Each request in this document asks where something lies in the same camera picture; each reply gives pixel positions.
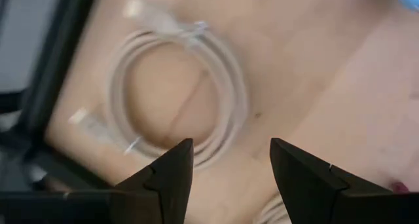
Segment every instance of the coiled cable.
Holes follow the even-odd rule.
[[[150,48],[168,43],[180,45],[207,67],[219,96],[217,125],[207,139],[194,146],[194,168],[209,166],[230,147],[247,117],[247,92],[236,57],[203,23],[180,24],[167,12],[138,0],[131,4],[130,12],[147,31],[127,36],[111,61],[105,104],[108,127],[127,151],[134,149],[151,160],[166,152],[149,143],[131,125],[124,82],[132,62]]]
[[[266,204],[253,224],[291,224],[287,209],[280,194]]]

